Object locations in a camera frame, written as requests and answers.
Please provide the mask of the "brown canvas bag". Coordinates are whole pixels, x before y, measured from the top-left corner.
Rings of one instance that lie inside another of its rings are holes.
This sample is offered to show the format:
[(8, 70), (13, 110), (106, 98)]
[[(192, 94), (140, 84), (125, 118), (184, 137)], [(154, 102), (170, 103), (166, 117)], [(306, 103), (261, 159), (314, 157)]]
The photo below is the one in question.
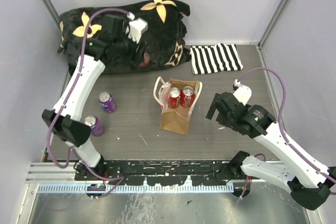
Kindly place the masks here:
[[(175, 109), (169, 108), (167, 105), (169, 89), (177, 87), (182, 90), (185, 86), (192, 86), (195, 90), (195, 99), (193, 104), (189, 108), (185, 108), (181, 106), (181, 104)], [(161, 108), (160, 129), (187, 135), (192, 112), (200, 97), (202, 88), (203, 84), (200, 81), (182, 81), (176, 79), (164, 81), (162, 77), (158, 77), (154, 85), (153, 97)]]

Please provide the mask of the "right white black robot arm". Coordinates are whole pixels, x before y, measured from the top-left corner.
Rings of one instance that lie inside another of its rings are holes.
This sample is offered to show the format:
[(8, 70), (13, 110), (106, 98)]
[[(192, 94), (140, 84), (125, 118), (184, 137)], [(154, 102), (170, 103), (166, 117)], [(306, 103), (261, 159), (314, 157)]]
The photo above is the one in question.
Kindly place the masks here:
[(284, 164), (278, 166), (262, 161), (249, 153), (239, 151), (229, 162), (229, 172), (241, 179), (256, 177), (276, 185), (290, 194), (303, 208), (316, 210), (332, 194), (335, 185), (335, 167), (313, 158), (298, 145), (260, 105), (249, 105), (251, 91), (243, 88), (235, 92), (217, 93), (206, 115), (225, 128), (247, 135), (274, 153)]

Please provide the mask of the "red cola can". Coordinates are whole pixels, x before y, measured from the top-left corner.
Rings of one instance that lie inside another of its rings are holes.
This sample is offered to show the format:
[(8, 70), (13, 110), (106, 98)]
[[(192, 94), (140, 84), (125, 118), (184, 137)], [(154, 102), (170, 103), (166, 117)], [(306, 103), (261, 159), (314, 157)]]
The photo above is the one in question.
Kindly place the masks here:
[(143, 61), (139, 63), (139, 67), (144, 68), (149, 64), (149, 62), (150, 62), (150, 55), (147, 52), (145, 52), (143, 54)]
[(195, 99), (194, 88), (192, 86), (185, 86), (181, 90), (181, 100), (180, 100), (181, 106), (189, 108), (193, 104), (194, 99)]
[(168, 107), (175, 109), (180, 105), (181, 91), (177, 87), (172, 87), (168, 92)]

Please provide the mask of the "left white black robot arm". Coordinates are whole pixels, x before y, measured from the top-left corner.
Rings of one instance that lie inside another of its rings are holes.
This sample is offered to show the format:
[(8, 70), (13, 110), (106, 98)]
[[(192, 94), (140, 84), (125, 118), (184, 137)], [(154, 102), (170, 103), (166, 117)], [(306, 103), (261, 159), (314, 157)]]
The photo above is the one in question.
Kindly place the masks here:
[(101, 154), (91, 139), (91, 128), (80, 120), (87, 98), (98, 77), (106, 67), (116, 63), (140, 66), (144, 55), (143, 37), (147, 22), (129, 11), (108, 10), (89, 14), (81, 11), (78, 21), (60, 17), (62, 42), (59, 51), (75, 49), (74, 72), (63, 94), (51, 110), (44, 110), (42, 119), (47, 124), (46, 149), (51, 150), (51, 135), (55, 134), (75, 151), (87, 166), (86, 173), (93, 180), (101, 179), (105, 167)]

